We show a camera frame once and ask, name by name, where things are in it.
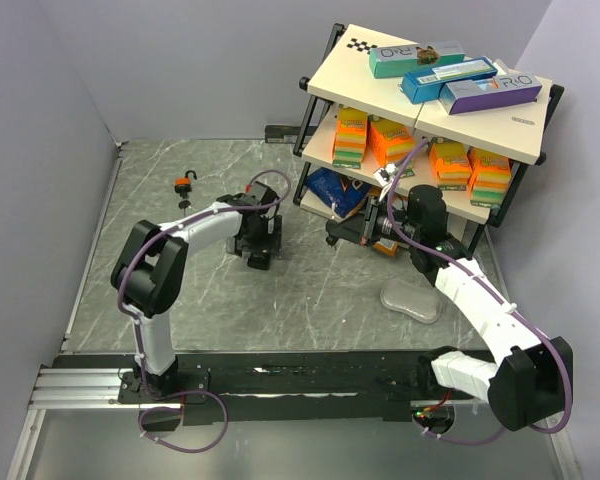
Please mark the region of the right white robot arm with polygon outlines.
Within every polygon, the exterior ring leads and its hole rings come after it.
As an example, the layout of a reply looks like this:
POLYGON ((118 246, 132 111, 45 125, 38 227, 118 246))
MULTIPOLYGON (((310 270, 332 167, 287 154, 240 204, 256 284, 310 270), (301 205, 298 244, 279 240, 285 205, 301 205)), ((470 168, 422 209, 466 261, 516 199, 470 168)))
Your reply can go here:
POLYGON ((509 431, 530 427, 555 434, 568 424, 573 408, 573 351, 561 337, 548 338, 488 281, 478 262, 447 230, 442 192, 418 185, 407 206, 392 200, 367 201, 364 210, 325 225, 329 245, 345 240, 371 246, 403 240, 412 265, 470 322, 492 359, 480 360, 453 347, 441 347, 420 359, 418 390, 439 398, 447 390, 489 404, 509 431))

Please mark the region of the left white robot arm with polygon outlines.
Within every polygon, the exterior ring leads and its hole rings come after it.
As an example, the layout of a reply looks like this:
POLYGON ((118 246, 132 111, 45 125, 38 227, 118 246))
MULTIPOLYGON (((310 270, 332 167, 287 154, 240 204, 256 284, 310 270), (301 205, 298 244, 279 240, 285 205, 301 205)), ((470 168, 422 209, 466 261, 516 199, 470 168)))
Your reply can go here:
POLYGON ((178 360, 171 338, 170 310, 178 299, 187 259, 217 243, 244 257, 247 266, 266 271, 281 249, 282 197, 253 180, 244 193, 223 195, 181 220, 136 223, 111 274, 118 308, 133 326, 135 375, 157 402, 178 387, 178 360))

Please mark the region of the orange padlock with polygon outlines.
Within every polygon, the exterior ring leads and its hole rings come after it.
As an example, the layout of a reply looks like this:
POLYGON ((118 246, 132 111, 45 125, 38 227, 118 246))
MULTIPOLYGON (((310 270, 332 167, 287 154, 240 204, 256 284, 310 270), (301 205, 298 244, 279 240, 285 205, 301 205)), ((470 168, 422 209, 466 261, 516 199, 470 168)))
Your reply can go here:
POLYGON ((174 192, 186 198, 192 192, 192 181, 197 179, 197 173, 190 169, 174 181, 174 192))

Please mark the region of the black-headed key bunch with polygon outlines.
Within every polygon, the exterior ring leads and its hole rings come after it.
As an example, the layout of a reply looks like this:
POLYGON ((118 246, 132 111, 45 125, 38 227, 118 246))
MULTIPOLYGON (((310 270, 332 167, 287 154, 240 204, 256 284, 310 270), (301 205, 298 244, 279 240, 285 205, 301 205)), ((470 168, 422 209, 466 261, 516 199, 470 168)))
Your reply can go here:
POLYGON ((191 207, 191 202, 189 200, 181 200, 178 203, 178 208, 182 210, 184 213, 191 207))

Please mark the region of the black padlock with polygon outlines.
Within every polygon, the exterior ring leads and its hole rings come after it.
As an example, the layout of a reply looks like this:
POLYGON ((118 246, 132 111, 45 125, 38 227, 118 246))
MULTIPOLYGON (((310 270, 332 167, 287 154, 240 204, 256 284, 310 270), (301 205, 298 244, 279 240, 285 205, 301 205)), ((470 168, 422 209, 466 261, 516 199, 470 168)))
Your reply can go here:
POLYGON ((247 260, 247 266, 256 270, 267 271, 271 266, 271 256, 268 253, 253 252, 247 260))

